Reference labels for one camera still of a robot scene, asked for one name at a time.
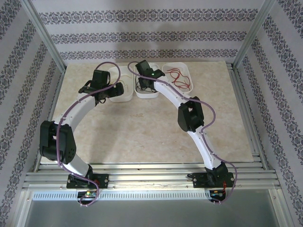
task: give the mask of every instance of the striped wallpaper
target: striped wallpaper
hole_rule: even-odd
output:
[[[239,67],[267,161],[303,226],[302,4],[277,1]]]
[[[0,227],[10,226],[61,73],[18,0],[0,3]]]
[[[34,0],[66,63],[232,62],[263,0]]]

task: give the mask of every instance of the aluminum frame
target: aluminum frame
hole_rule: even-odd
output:
[[[254,41],[259,29],[261,28],[263,22],[265,21],[266,16],[270,12],[271,8],[273,7],[276,0],[265,0],[263,5],[261,6],[259,13],[257,14],[254,22],[252,23],[250,30],[248,31],[243,44],[241,45],[238,53],[233,61],[233,65],[235,67],[239,67],[241,64],[242,59],[244,58],[248,48]]]

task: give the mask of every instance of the cable bundle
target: cable bundle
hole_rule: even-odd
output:
[[[178,68],[173,68],[170,69],[168,71],[166,71],[165,73],[169,73],[170,76],[174,79],[172,81],[172,83],[179,89],[188,89],[190,90],[190,79],[188,76],[184,76],[181,72],[180,69]]]

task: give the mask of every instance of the marble tile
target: marble tile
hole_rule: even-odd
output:
[[[157,62],[160,68],[165,62]],[[92,78],[97,64],[69,64],[54,116],[65,111],[78,90]],[[191,96],[208,102],[217,119],[207,130],[216,153],[232,162],[252,162],[248,139],[224,61],[186,62],[193,80]],[[111,65],[102,66],[107,70]],[[205,122],[212,119],[202,106]],[[202,162],[192,139],[177,123],[177,109],[163,95],[112,103],[107,100],[90,111],[74,137],[77,154],[88,163]]]

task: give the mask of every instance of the metal extrusion bar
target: metal extrusion bar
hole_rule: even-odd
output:
[[[62,83],[63,83],[64,76],[65,76],[65,71],[62,72],[62,74],[60,76],[60,80],[58,82],[58,87],[57,87],[55,96],[53,98],[53,104],[51,106],[50,114],[49,114],[48,119],[47,119],[48,121],[51,121],[53,119],[53,114],[55,112],[55,108],[56,108],[56,105],[57,105],[57,102],[58,102],[59,93],[60,93],[60,90],[61,90],[61,86],[62,86]],[[34,166],[34,172],[37,172],[39,170],[40,162],[41,162],[41,155],[40,155],[40,152],[38,152],[38,155],[37,155],[37,158],[36,158],[36,163],[35,163],[35,166]]]
[[[280,188],[274,170],[264,171],[260,162],[235,163],[238,189]],[[23,190],[66,191],[67,173],[56,164],[41,165],[38,173],[27,173]],[[201,163],[191,164],[97,164],[94,172],[109,174],[107,190],[191,190],[193,183],[187,174],[205,172]]]
[[[255,150],[260,154],[261,162],[263,164],[264,169],[269,169],[268,165],[267,165],[265,155],[264,155],[263,150],[262,150],[262,146],[261,146],[261,142],[260,142],[257,130],[254,126],[255,123],[252,119],[250,108],[249,108],[248,102],[245,98],[244,90],[243,90],[242,84],[240,82],[240,77],[238,75],[237,70],[236,69],[233,70],[231,75],[232,75],[233,81],[235,83],[235,87],[237,89],[237,92],[239,93],[238,97],[240,98],[240,102],[242,103],[241,106],[243,106],[246,109],[246,111],[244,111],[244,112],[247,113],[246,114],[246,117],[248,118],[248,119],[246,119],[247,126],[250,129],[250,134],[251,134],[252,141],[255,143],[255,145],[254,145]]]
[[[238,67],[276,0],[265,0],[241,45],[233,65]]]
[[[21,0],[21,5],[25,9],[29,19],[35,25],[37,32],[39,33],[42,41],[45,43],[48,51],[51,53],[52,58],[59,66],[60,72],[65,72],[66,65],[61,57],[59,51],[57,50],[51,36],[48,34],[38,12],[36,11],[31,0]]]

